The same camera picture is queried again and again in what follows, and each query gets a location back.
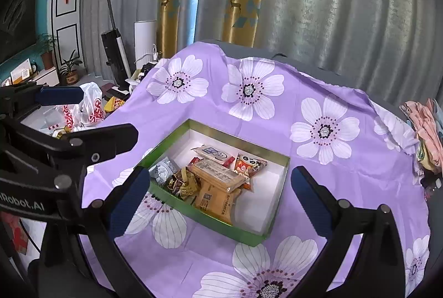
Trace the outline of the orange red snack packet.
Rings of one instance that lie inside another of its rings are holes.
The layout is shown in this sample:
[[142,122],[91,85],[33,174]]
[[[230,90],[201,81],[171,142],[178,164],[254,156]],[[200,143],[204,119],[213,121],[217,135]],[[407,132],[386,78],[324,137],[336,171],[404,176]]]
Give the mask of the orange red snack packet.
[[251,178],[267,167],[267,161],[239,153],[233,171],[245,178],[243,188],[251,190]]

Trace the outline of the white silver snack packet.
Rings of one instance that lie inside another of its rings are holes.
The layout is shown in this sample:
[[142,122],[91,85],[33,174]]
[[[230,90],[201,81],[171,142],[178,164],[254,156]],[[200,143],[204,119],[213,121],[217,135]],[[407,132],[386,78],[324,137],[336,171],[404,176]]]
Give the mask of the white silver snack packet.
[[154,164],[150,169],[150,177],[159,185],[163,186],[166,182],[179,171],[179,166],[168,156]]

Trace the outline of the black television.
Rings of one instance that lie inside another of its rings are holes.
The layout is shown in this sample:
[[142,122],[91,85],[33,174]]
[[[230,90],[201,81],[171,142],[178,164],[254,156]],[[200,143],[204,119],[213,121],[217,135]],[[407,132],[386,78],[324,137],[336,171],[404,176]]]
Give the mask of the black television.
[[35,44],[36,0],[1,0],[1,63]]

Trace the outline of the white tv cabinet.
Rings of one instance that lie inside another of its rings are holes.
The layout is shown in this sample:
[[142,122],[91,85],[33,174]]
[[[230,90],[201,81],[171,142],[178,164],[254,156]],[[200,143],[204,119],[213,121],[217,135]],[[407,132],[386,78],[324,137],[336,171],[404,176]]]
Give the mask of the white tv cabinet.
[[34,75],[28,77],[21,83],[35,82],[40,85],[47,85],[50,87],[57,86],[59,84],[59,76],[57,69],[52,67],[50,69],[42,69],[40,72],[36,72]]

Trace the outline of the white plastic bag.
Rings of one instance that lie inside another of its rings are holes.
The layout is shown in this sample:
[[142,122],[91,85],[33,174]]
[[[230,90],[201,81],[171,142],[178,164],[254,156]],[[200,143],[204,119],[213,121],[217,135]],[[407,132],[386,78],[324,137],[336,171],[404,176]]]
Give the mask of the white plastic bag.
[[55,107],[56,121],[49,126],[53,137],[92,129],[104,120],[100,87],[95,82],[84,83],[79,87],[84,93],[80,103]]

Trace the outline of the yellow cracker pack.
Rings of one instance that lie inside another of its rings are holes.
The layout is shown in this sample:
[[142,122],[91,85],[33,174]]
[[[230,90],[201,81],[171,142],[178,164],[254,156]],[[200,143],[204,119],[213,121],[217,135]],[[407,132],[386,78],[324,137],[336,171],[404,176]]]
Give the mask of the yellow cracker pack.
[[209,159],[202,159],[190,165],[189,170],[205,182],[224,192],[231,192],[245,182],[243,176]]

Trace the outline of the gold brown candy bag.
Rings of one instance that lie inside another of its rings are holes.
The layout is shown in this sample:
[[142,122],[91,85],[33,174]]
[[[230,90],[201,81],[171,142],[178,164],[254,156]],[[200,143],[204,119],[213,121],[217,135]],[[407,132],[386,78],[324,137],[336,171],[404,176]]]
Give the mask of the gold brown candy bag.
[[187,167],[183,167],[167,180],[164,187],[170,194],[185,201],[200,191],[200,181]]

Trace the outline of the tan kraft snack bag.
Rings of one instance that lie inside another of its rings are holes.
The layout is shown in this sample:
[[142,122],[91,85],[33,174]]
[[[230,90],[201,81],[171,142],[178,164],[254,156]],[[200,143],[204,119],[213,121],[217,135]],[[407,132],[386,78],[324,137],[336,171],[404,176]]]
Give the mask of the tan kraft snack bag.
[[203,182],[194,201],[194,207],[228,225],[233,224],[233,206],[241,189],[226,192],[216,186]]

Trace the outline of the pile of folded clothes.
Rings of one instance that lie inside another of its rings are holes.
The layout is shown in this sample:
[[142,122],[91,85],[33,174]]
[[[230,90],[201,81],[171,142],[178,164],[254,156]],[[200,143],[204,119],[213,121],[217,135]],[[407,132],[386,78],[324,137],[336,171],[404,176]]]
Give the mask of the pile of folded clothes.
[[436,119],[433,101],[425,105],[407,101],[400,106],[405,116],[412,123],[415,136],[419,140],[417,148],[418,162],[432,173],[442,173],[442,124]]

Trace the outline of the red beige snack packet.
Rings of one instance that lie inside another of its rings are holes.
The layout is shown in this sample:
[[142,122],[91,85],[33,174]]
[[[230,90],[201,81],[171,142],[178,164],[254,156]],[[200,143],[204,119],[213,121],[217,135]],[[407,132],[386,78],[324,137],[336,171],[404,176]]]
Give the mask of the red beige snack packet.
[[217,162],[226,168],[229,168],[234,161],[234,157],[231,154],[226,153],[217,147],[213,147],[212,145],[203,144],[202,146],[193,148],[192,150],[204,159]]

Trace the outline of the green cardboard box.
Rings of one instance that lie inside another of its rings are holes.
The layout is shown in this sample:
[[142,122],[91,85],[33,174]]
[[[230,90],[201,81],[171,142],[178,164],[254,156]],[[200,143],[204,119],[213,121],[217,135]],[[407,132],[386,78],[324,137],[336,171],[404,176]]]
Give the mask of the green cardboard box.
[[188,119],[140,161],[154,168],[168,158],[185,169],[190,186],[153,179],[152,192],[184,216],[255,247],[271,232],[290,159],[280,153]]

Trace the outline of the white air purifier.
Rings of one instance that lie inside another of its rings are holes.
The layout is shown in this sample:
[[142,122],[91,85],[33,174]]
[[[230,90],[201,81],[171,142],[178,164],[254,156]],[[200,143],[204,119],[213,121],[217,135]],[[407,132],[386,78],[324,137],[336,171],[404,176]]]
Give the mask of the white air purifier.
[[139,21],[134,23],[134,53],[137,69],[143,65],[155,62],[157,51],[157,21]]

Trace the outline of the potted plant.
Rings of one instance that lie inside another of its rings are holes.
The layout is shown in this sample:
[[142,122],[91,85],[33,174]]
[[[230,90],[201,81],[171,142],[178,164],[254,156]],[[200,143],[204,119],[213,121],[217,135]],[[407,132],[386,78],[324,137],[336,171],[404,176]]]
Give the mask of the potted plant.
[[73,50],[68,59],[61,60],[59,73],[67,85],[73,85],[79,81],[77,69],[83,65],[77,50]]

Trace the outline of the purple floral tablecloth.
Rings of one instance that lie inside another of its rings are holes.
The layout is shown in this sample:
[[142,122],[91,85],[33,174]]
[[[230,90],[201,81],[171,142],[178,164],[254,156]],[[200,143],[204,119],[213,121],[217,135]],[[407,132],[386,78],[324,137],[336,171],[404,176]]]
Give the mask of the purple floral tablecloth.
[[[134,149],[88,170],[85,204],[105,198],[183,122],[193,119],[287,156],[355,207],[386,204],[403,251],[402,297],[424,279],[428,209],[414,174],[412,129],[359,90],[324,83],[266,58],[229,58],[197,42],[160,60],[107,119],[131,123]],[[147,195],[117,241],[159,297],[287,297],[326,241],[286,186],[270,236],[238,243]]]

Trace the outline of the black upright vacuum cleaner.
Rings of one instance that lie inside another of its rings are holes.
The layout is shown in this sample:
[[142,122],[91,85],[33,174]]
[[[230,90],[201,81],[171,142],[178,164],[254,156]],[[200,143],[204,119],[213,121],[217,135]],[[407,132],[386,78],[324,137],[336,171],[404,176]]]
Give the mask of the black upright vacuum cleaner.
[[127,79],[131,78],[132,74],[121,33],[116,27],[112,2],[111,0],[106,1],[110,16],[111,29],[101,35],[101,40],[107,57],[107,65],[111,69],[119,89],[128,90],[129,83],[127,82]]

